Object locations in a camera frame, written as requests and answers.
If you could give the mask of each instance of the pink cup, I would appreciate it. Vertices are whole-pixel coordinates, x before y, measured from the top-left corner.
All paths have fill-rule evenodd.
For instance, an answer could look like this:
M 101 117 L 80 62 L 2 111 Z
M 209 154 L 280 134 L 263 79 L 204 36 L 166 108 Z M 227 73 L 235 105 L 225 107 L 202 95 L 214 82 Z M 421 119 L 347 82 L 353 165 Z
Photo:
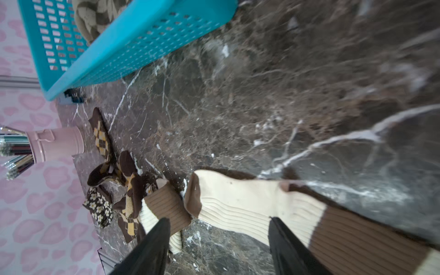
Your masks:
M 78 127 L 27 132 L 35 163 L 84 153 L 84 140 Z

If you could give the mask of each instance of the floor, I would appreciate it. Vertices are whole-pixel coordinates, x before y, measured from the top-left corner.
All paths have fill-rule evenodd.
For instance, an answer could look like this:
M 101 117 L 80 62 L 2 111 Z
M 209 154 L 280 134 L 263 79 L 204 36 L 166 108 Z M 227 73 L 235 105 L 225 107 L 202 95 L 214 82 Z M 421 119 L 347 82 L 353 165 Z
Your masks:
M 440 243 L 440 2 L 242 1 L 233 20 L 112 83 L 58 106 L 78 125 L 86 190 L 103 159 L 88 119 L 105 117 L 117 152 L 176 189 L 200 167 L 301 179 L 379 222 Z M 114 201 L 122 187 L 109 185 Z M 98 229 L 125 257 L 117 223 Z M 267 246 L 194 220 L 166 274 L 273 274 Z

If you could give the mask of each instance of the blue plastic basket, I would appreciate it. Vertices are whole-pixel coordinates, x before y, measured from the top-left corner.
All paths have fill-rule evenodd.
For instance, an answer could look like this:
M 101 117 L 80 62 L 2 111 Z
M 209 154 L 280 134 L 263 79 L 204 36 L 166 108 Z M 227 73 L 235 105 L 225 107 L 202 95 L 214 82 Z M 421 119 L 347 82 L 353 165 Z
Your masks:
M 87 48 L 71 0 L 18 0 L 47 100 L 120 79 L 227 23 L 237 0 L 133 0 Z

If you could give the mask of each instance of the pink wall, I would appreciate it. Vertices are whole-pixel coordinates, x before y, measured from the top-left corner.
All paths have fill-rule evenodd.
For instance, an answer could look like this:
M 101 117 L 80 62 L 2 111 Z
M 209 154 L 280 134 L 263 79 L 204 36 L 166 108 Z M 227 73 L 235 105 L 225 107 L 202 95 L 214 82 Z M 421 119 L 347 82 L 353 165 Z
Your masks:
M 0 75 L 36 77 L 28 49 L 17 3 L 0 0 Z M 55 104 L 40 91 L 17 89 L 0 89 L 0 124 L 24 131 L 61 126 Z M 34 165 L 13 181 L 5 173 L 0 167 L 0 274 L 104 274 L 72 158 Z
M 0 0 L 0 75 L 37 77 L 16 0 Z

